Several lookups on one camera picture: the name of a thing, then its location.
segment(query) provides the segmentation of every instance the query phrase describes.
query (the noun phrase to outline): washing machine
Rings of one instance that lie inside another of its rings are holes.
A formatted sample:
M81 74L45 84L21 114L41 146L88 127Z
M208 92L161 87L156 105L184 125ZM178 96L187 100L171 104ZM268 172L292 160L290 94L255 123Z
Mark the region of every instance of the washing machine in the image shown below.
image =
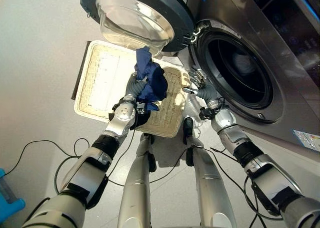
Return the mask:
M319 0L80 3L111 43L188 48L247 131L320 151Z
M194 62L227 99L237 123L275 143L319 152L319 0L188 5L199 29L190 46Z

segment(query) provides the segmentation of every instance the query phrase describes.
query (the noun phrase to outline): floor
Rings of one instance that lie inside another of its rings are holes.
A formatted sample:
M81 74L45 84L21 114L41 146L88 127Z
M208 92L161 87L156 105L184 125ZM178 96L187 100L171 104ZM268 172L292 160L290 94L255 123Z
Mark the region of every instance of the floor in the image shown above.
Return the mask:
M80 0L0 0L0 166L6 171L16 163L21 150L30 141L49 139L66 152L73 152L80 137L92 143L104 129L104 123L76 115L71 100L87 40L103 40L99 25L82 10ZM222 149L210 123L198 122L197 109L187 110L196 118L195 134L206 147ZM110 177L124 183L135 157L141 133L136 132L128 153ZM132 132L115 159L127 148ZM282 150L267 141L254 139L265 152L283 166L308 196L320 199L320 165ZM86 143L77 144L78 153ZM158 169L150 180L166 174L185 149L182 134L173 139L157 137L153 151ZM55 195L54 172L65 155L47 142L30 145L19 166L6 176L17 197L26 200L24 210L0 227L19 227L44 197ZM242 185L242 168L218 154L222 167ZM61 169L63 175L71 160ZM248 227L254 213L243 195L222 174L238 227ZM199 225L194 169L186 166L184 156L166 178L150 185L153 227ZM100 203L86 212L84 227L114 228L117 225L123 188L109 183ZM265 221L268 227L285 227L282 221ZM257 222L254 227L261 227Z

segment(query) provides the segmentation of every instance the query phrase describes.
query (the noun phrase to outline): robotic arm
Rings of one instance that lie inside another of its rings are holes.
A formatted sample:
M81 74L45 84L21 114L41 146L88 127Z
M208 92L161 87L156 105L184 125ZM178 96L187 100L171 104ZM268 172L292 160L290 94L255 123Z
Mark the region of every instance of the robotic arm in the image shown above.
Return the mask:
M252 180L251 187L266 210L271 215L281 215L288 227L320 227L320 202L304 197L290 175L253 144L236 124L228 106L219 103L214 86L201 70L194 77L199 90L183 90L205 100L207 109L201 109L200 118L211 120L224 147Z
M86 209L100 200L108 182L106 171L118 148L136 121L136 97L146 80L130 77L126 94L117 104L114 117L63 179L59 194L42 205L23 224L25 227L82 227Z

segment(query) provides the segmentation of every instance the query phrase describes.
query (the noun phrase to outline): white laundry basket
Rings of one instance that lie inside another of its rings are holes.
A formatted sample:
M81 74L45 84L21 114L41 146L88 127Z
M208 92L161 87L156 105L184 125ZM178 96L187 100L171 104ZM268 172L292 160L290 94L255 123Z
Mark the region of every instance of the white laundry basket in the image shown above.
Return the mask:
M159 111L152 111L148 122L137 130L174 137L182 122L182 112L188 98L182 87L189 86L190 78L181 66L157 59L153 61L164 69L168 82L167 97L157 102ZM92 41L75 98L76 113L108 123L112 107L125 95L136 62L135 51L103 41Z

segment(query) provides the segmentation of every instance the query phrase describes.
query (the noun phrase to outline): blue cloth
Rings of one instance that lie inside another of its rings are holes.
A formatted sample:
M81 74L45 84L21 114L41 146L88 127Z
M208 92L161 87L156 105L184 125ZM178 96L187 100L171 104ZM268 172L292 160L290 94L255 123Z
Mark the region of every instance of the blue cloth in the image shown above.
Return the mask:
M143 80L147 76L147 84L138 96L139 102L147 103L147 110L159 110L155 101L161 101L167 96L168 83L164 77L164 70L159 64L152 62L148 47L136 50L137 79Z

